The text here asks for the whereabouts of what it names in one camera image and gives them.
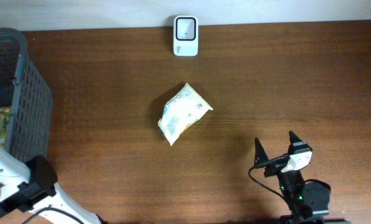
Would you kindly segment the green tea pouch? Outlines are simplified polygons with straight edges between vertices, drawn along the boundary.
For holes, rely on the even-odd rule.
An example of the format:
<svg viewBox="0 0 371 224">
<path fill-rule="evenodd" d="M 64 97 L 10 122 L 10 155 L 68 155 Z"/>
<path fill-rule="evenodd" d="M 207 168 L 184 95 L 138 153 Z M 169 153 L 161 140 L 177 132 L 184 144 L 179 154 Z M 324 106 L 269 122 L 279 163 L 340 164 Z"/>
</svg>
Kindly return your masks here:
<svg viewBox="0 0 371 224">
<path fill-rule="evenodd" d="M 7 124 L 9 122 L 10 114 L 11 114 L 10 106 L 0 107 L 0 138 L 2 141 L 5 140 L 6 138 L 6 129 L 7 129 Z"/>
</svg>

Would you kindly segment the pale yellow snack bag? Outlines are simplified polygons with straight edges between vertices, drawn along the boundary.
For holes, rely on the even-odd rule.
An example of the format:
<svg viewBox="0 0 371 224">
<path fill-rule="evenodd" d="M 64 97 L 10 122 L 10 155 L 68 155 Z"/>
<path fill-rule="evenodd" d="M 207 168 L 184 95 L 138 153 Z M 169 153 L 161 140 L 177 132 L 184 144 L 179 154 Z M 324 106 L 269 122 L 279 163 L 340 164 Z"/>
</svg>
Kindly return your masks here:
<svg viewBox="0 0 371 224">
<path fill-rule="evenodd" d="M 179 136 L 213 108 L 188 84 L 165 105 L 157 126 L 172 146 Z"/>
</svg>

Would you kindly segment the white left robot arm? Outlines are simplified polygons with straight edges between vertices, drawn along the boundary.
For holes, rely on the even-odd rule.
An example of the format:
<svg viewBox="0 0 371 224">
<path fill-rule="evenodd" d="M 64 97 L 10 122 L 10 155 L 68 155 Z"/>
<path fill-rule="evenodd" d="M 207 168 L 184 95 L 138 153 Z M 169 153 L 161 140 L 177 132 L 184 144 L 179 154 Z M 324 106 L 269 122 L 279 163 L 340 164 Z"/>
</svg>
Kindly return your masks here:
<svg viewBox="0 0 371 224">
<path fill-rule="evenodd" d="M 45 157 L 23 163 L 0 146 L 0 219 L 15 210 L 32 214 L 26 223 L 38 215 L 54 224 L 106 223 L 65 193 Z"/>
</svg>

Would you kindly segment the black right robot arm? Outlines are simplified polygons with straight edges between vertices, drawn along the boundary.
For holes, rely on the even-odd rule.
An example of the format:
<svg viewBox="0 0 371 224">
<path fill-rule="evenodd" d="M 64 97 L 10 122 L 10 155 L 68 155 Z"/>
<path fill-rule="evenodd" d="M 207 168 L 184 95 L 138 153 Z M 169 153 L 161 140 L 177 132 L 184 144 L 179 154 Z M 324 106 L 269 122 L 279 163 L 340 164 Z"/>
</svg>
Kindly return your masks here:
<svg viewBox="0 0 371 224">
<path fill-rule="evenodd" d="M 310 164 L 312 148 L 293 132 L 289 132 L 287 153 L 269 159 L 261 142 L 255 138 L 254 165 L 248 176 L 259 186 L 278 195 L 288 206 L 290 214 L 280 217 L 280 223 L 324 223 L 329 214 L 331 186 L 317 179 L 303 179 L 301 170 Z M 254 169 L 264 169 L 264 176 L 276 176 L 277 192 L 252 177 Z"/>
</svg>

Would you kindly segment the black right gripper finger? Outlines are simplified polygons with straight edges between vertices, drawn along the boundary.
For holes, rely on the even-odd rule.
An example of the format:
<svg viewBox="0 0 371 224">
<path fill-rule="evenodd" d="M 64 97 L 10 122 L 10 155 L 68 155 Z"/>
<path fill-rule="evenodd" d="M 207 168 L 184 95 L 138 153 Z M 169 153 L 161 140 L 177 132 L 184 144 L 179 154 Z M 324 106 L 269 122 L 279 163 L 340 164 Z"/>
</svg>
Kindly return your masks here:
<svg viewBox="0 0 371 224">
<path fill-rule="evenodd" d="M 292 145 L 304 144 L 304 141 L 301 140 L 293 131 L 289 131 L 289 141 Z"/>
<path fill-rule="evenodd" d="M 258 138 L 255 138 L 255 159 L 254 165 L 262 165 L 268 162 L 268 156 L 261 145 L 261 142 Z"/>
</svg>

